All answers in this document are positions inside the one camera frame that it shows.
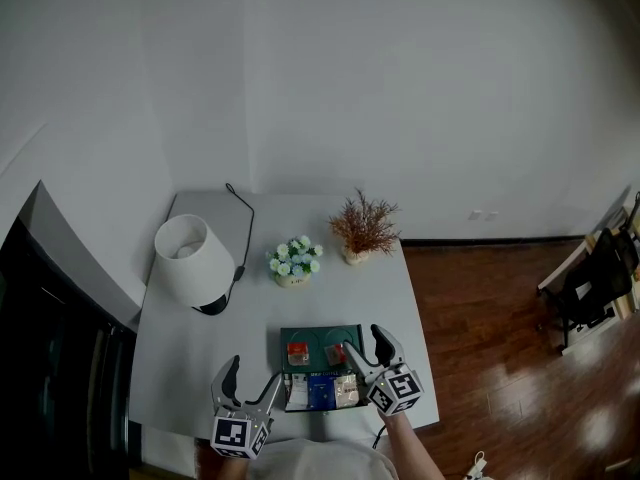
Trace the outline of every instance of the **table lamp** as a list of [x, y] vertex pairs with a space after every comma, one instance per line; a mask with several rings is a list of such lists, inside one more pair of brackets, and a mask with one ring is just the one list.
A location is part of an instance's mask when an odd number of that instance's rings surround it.
[[234, 281], [229, 251], [196, 215], [178, 215], [156, 233], [156, 261], [165, 289], [180, 303], [217, 315]]

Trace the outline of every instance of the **human arm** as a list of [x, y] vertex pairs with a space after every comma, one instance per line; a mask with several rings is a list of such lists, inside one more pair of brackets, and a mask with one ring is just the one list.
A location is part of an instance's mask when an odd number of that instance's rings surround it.
[[380, 416], [387, 426], [393, 464], [400, 480], [444, 480], [404, 412], [394, 416]]
[[218, 480], [245, 480], [248, 469], [249, 461], [247, 459], [224, 459], [220, 473], [218, 473]]

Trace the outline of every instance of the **wooden floor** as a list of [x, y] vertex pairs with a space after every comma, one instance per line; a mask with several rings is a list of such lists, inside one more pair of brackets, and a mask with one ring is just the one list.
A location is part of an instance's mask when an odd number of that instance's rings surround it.
[[[640, 318], [565, 357], [536, 331], [553, 323], [535, 287], [576, 246], [404, 250], [440, 411], [417, 432], [446, 475], [484, 450], [496, 480], [601, 478], [635, 451]], [[206, 443], [198, 462], [200, 478], [215, 478]]]

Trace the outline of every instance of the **flower pot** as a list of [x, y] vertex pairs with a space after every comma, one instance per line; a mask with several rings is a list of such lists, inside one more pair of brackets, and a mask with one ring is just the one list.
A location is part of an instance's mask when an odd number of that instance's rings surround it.
[[370, 256], [370, 253], [368, 251], [354, 254], [353, 252], [351, 252], [351, 249], [347, 248], [346, 245], [342, 246], [342, 254], [344, 254], [344, 260], [349, 265], [359, 265], [363, 261], [368, 260]]
[[311, 279], [311, 274], [305, 274], [303, 276], [276, 276], [276, 283], [283, 288], [291, 288], [292, 286], [301, 286], [307, 283]]

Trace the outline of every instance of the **office chair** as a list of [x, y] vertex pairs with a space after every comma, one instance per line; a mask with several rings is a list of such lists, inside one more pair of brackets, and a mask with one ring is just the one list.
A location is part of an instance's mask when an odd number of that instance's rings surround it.
[[[628, 222], [633, 220], [639, 196]], [[564, 345], [561, 351], [569, 346], [570, 330], [578, 327], [580, 331], [584, 325], [592, 328], [614, 316], [613, 309], [605, 311], [604, 306], [631, 291], [631, 274], [638, 266], [638, 254], [627, 231], [628, 222], [616, 236], [608, 228], [602, 231], [593, 252], [569, 271], [560, 293], [555, 294], [546, 287], [542, 289], [562, 318]], [[587, 283], [591, 288], [579, 297], [576, 290]]]

